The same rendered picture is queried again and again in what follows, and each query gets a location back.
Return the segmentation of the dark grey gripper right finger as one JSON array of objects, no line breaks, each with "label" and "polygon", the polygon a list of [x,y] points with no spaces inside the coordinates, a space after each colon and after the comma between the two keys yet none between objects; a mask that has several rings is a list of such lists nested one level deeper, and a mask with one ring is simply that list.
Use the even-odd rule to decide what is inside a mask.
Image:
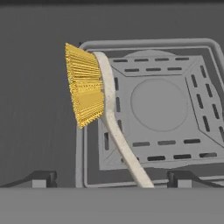
[{"label": "dark grey gripper right finger", "polygon": [[202,180],[191,171],[168,171],[167,178],[168,188],[224,188],[224,185],[219,185],[208,180]]}]

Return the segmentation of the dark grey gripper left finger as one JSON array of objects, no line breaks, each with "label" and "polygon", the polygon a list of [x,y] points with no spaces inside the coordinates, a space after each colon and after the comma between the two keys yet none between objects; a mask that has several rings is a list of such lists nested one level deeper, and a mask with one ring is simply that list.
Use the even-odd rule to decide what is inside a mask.
[{"label": "dark grey gripper left finger", "polygon": [[29,188],[54,188],[57,186],[56,171],[34,171],[25,178],[1,185],[1,188],[29,187]]}]

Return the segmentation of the grey metal sink basin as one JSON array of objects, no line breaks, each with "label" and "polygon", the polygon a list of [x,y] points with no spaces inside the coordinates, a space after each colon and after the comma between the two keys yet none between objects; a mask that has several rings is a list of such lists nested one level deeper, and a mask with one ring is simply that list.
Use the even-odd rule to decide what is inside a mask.
[{"label": "grey metal sink basin", "polygon": [[224,186],[224,54],[210,38],[88,41],[114,73],[115,119],[155,186],[189,171]]}]

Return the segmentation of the yellow bristle white dish brush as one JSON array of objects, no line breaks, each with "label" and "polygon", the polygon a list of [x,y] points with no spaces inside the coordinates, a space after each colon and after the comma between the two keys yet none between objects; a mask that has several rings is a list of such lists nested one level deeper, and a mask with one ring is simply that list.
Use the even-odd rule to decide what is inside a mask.
[{"label": "yellow bristle white dish brush", "polygon": [[109,59],[104,52],[87,52],[65,43],[66,75],[73,112],[80,129],[101,118],[135,183],[154,185],[129,147],[116,121],[116,88]]}]

